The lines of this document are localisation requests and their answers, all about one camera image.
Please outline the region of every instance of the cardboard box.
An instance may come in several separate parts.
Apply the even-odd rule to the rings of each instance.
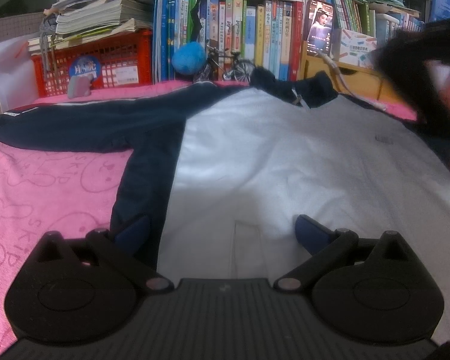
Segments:
[[[350,30],[334,30],[331,45],[332,59],[334,61],[373,68],[370,52],[377,49],[377,39]]]

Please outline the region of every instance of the red plastic crate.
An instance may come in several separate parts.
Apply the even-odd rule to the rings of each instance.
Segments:
[[[94,56],[101,65],[102,74],[92,83],[92,89],[130,87],[152,83],[152,32],[149,30],[125,35],[117,35],[102,40],[96,40],[75,47],[56,50],[57,69],[46,74],[42,56],[33,55],[38,94],[40,97],[64,95],[68,90],[70,76],[68,71],[72,63],[80,56]],[[48,57],[53,67],[52,53]],[[136,67],[138,82],[123,84],[116,76],[117,68]]]

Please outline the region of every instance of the blue pompom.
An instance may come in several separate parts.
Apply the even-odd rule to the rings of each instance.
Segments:
[[[202,45],[191,42],[178,49],[172,58],[173,68],[177,73],[191,76],[197,73],[207,61],[207,55]]]

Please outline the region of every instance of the round blue sticker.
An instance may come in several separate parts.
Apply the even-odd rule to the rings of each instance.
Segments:
[[[70,77],[73,76],[88,76],[91,74],[95,81],[97,77],[102,74],[102,66],[98,59],[92,55],[84,55],[75,59],[68,71]]]

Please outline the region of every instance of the ribbed black surface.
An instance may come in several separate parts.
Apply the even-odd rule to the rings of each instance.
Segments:
[[[352,342],[325,327],[305,298],[277,293],[264,279],[186,279],[148,298],[109,337],[76,347],[20,340],[0,360],[421,360],[434,349],[427,340]]]

